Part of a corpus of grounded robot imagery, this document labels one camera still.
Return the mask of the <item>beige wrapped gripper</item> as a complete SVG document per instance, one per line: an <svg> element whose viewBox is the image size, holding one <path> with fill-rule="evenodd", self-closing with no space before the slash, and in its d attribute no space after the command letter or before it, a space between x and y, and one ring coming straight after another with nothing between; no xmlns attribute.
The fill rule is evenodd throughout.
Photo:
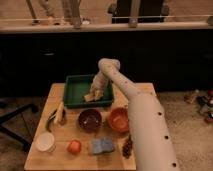
<svg viewBox="0 0 213 171"><path fill-rule="evenodd" d="M95 93L96 91L104 92L108 86L109 79L99 71L93 78L93 82L91 84L90 91Z"/></svg>

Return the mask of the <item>white perforated robot arm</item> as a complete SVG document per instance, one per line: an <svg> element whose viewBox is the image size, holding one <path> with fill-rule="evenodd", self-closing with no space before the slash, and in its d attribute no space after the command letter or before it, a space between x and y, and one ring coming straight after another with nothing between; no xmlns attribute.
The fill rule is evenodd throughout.
<svg viewBox="0 0 213 171"><path fill-rule="evenodd" d="M92 92L102 90L109 80L128 99L128 118L136 171L180 171L165 111L156 96L139 89L119 72L120 62L102 58L92 82Z"/></svg>

